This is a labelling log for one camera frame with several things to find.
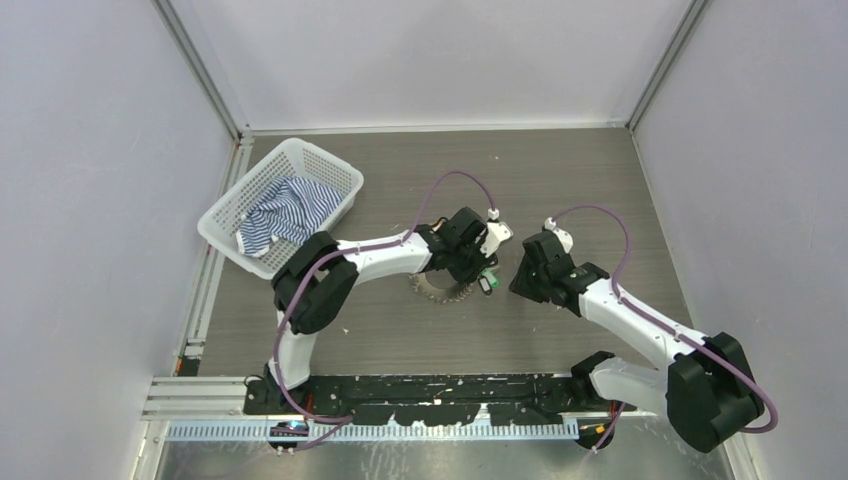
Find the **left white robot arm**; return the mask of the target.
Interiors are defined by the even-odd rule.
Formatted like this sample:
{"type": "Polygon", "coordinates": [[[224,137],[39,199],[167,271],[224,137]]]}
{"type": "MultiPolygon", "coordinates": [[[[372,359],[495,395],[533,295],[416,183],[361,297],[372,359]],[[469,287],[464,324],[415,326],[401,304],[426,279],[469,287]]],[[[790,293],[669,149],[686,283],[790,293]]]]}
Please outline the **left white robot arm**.
{"type": "Polygon", "coordinates": [[[497,262],[511,228],[490,211],[487,218],[463,207],[434,224],[366,241],[341,241],[326,231],[313,234],[277,271],[270,284],[278,331],[268,362],[274,380],[268,400],[280,412],[298,412],[307,398],[303,384],[318,332],[337,317],[352,290],[394,275],[445,271],[465,287],[497,262]]]}

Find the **large metal keyring disc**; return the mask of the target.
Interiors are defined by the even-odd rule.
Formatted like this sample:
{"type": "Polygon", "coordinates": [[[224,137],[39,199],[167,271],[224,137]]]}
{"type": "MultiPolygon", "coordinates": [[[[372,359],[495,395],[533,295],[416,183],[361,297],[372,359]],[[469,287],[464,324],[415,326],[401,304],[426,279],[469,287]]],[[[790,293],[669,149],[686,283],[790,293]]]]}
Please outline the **large metal keyring disc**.
{"type": "Polygon", "coordinates": [[[436,286],[429,281],[425,273],[408,276],[412,289],[430,301],[438,304],[456,303],[465,300],[473,293],[472,284],[456,283],[445,287],[436,286]]]}

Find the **black key tag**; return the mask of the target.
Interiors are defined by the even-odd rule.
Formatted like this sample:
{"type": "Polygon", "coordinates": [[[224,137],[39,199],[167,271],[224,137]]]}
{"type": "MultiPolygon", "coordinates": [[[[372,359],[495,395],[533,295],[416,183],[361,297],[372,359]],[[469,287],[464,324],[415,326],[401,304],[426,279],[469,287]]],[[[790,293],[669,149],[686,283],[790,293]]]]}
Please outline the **black key tag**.
{"type": "Polygon", "coordinates": [[[478,285],[480,287],[481,292],[485,296],[490,296],[493,293],[493,288],[489,282],[489,280],[485,277],[481,277],[478,279],[478,285]]]}

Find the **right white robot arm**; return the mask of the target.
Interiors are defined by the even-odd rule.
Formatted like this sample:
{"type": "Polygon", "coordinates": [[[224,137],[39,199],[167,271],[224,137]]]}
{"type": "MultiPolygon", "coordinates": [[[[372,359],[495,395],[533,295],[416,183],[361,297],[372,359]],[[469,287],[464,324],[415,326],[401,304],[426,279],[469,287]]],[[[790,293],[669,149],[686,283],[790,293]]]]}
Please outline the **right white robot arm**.
{"type": "Polygon", "coordinates": [[[576,265],[570,236],[543,230],[522,243],[511,292],[561,307],[607,329],[649,362],[599,351],[572,368],[571,397],[584,410],[607,400],[665,418],[690,447],[709,453],[766,411],[741,343],[673,321],[635,299],[592,263],[576,265]]]}

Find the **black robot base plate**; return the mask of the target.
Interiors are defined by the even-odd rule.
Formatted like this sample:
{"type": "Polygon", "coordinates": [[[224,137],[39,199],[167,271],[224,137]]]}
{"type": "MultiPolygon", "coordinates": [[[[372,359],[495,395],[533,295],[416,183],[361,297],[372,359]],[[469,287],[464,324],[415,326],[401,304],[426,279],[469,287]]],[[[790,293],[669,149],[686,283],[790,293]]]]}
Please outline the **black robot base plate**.
{"type": "Polygon", "coordinates": [[[468,425],[488,414],[495,426],[553,425],[563,415],[610,416],[619,403],[592,393],[586,380],[568,375],[313,375],[282,392],[270,373],[248,376],[247,415],[307,413],[323,424],[428,427],[468,425]]]}

